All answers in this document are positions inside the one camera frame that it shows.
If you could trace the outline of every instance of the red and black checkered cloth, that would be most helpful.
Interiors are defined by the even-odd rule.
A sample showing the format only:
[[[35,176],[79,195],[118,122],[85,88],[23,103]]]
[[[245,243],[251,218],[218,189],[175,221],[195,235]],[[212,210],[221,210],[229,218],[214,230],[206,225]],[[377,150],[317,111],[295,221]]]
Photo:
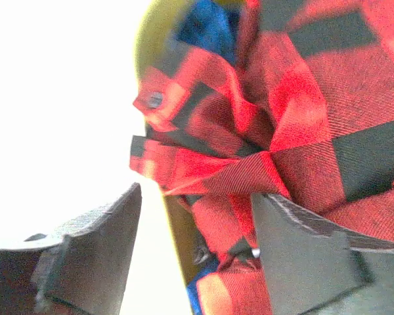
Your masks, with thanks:
[[[259,261],[240,257],[257,247],[252,192],[394,241],[394,0],[247,1],[236,53],[233,68],[178,43],[134,103],[150,128],[131,168],[221,261],[198,282],[206,315],[271,313]]]

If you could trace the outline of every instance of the white wall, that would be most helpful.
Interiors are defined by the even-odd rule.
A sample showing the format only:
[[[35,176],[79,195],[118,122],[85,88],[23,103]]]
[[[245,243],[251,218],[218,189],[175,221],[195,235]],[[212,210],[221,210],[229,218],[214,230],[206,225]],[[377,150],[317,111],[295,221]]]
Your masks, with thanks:
[[[0,0],[0,238],[47,233],[139,178],[128,167],[131,135],[144,133],[133,43],[149,3]],[[140,180],[122,314],[187,314],[162,199]]]

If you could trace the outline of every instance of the red plaid fabric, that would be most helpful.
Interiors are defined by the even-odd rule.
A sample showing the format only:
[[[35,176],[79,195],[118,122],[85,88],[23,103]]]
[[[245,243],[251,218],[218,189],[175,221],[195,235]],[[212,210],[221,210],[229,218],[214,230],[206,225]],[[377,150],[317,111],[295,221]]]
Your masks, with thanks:
[[[236,69],[178,43],[134,102],[150,128],[130,167],[188,205],[221,261],[198,284],[206,315],[271,313],[238,257],[257,246],[252,192],[394,241],[394,0],[249,1],[238,40]]]

